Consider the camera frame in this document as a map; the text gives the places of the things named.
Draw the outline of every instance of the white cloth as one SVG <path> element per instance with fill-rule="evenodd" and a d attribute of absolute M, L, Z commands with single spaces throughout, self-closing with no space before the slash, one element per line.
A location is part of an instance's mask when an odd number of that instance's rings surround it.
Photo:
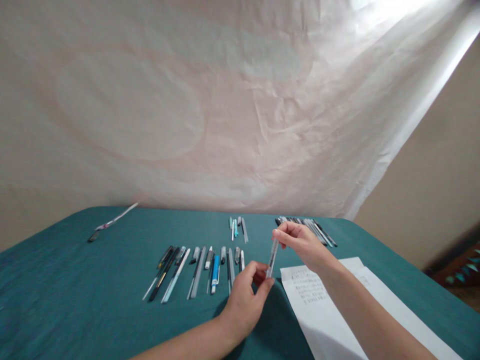
<path fill-rule="evenodd" d="M 3 1 L 2 191 L 18 213 L 40 193 L 352 219 L 478 19 L 459 0 Z"/>

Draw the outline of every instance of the left hand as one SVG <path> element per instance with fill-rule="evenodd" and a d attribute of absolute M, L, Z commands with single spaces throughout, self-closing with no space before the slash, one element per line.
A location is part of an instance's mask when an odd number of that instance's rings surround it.
<path fill-rule="evenodd" d="M 219 318 L 238 342 L 246 338 L 260 319 L 265 300 L 269 295 L 275 279 L 265 279 L 269 266 L 251 261 L 248 266 L 235 277 L 230 297 Z M 252 283 L 258 287 L 254 294 Z"/>

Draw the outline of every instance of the handwritten note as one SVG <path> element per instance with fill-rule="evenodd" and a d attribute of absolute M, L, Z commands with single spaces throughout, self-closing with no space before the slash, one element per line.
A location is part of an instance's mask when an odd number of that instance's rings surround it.
<path fill-rule="evenodd" d="M 373 297 L 438 359 L 461 358 L 431 331 L 360 259 L 340 260 Z M 367 359 L 325 289 L 306 266 L 282 268 L 281 280 L 315 359 Z"/>

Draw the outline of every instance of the beige wall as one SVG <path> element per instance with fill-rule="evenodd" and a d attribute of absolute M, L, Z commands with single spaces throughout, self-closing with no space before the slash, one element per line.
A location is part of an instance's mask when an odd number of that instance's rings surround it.
<path fill-rule="evenodd" d="M 355 222 L 423 269 L 480 221 L 480 39 Z"/>

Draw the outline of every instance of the forearm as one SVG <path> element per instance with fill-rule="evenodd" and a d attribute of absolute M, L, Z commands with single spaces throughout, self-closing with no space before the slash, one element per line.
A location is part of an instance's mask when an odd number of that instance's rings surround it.
<path fill-rule="evenodd" d="M 135 360 L 222 359 L 243 338 L 232 333 L 221 315 L 137 355 Z"/>
<path fill-rule="evenodd" d="M 337 262 L 318 275 L 370 360 L 435 359 L 343 265 Z"/>

